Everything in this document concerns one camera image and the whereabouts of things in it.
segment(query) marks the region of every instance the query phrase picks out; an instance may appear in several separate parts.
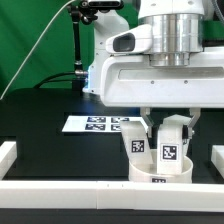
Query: white container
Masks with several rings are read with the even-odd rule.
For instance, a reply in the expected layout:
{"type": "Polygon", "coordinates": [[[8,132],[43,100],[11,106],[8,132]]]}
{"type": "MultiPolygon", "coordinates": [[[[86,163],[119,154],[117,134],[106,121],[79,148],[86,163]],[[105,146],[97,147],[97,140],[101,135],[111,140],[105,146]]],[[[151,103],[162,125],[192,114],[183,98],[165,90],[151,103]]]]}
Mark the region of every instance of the white container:
{"type": "Polygon", "coordinates": [[[192,170],[193,163],[187,157],[184,156],[183,172],[180,175],[159,175],[157,174],[157,150],[153,149],[152,158],[154,164],[152,164],[150,170],[144,167],[144,165],[133,166],[129,162],[129,180],[133,182],[148,182],[148,183],[192,183],[192,170]]]}

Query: camera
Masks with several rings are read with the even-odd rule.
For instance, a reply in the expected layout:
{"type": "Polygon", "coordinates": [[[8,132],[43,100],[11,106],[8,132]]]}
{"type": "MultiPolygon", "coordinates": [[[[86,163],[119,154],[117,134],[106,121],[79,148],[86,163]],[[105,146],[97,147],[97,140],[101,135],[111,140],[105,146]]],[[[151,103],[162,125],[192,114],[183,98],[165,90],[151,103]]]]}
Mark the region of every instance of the camera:
{"type": "Polygon", "coordinates": [[[88,5],[99,9],[120,9],[123,7],[121,0],[88,0],[88,5]]]}

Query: black tabletop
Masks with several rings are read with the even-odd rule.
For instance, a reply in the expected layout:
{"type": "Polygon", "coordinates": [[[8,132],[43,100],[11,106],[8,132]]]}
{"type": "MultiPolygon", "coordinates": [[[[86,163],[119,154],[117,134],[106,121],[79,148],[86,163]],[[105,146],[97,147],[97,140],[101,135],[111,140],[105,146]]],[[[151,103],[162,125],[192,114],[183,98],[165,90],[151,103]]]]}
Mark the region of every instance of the black tabletop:
{"type": "MultiPolygon", "coordinates": [[[[182,109],[153,109],[155,125],[182,109]]],[[[69,115],[139,116],[138,108],[108,108],[65,89],[21,89],[0,102],[0,141],[15,140],[18,158],[5,180],[128,180],[121,133],[63,133],[69,115]]],[[[224,145],[224,110],[202,110],[188,156],[194,183],[223,184],[211,163],[213,145],[224,145]]],[[[220,213],[130,210],[0,210],[0,223],[223,223],[220,213]]]]}

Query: paper with markers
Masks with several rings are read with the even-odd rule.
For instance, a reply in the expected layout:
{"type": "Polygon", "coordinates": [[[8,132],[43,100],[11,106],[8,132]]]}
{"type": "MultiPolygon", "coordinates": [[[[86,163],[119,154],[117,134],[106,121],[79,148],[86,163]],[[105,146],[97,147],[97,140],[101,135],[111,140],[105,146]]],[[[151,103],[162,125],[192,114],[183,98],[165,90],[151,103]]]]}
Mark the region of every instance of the paper with markers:
{"type": "Polygon", "coordinates": [[[69,116],[62,132],[121,132],[120,121],[140,121],[142,117],[69,116]]]}

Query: metal cylinder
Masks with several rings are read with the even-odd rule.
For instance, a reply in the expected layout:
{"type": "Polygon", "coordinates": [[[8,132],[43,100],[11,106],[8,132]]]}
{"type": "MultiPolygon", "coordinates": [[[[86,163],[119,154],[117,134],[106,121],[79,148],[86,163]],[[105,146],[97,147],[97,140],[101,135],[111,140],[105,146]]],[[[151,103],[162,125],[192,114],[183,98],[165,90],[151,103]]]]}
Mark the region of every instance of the metal cylinder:
{"type": "Polygon", "coordinates": [[[152,66],[186,66],[189,53],[202,51],[202,21],[198,14],[150,16],[139,23],[152,26],[152,66]]]}

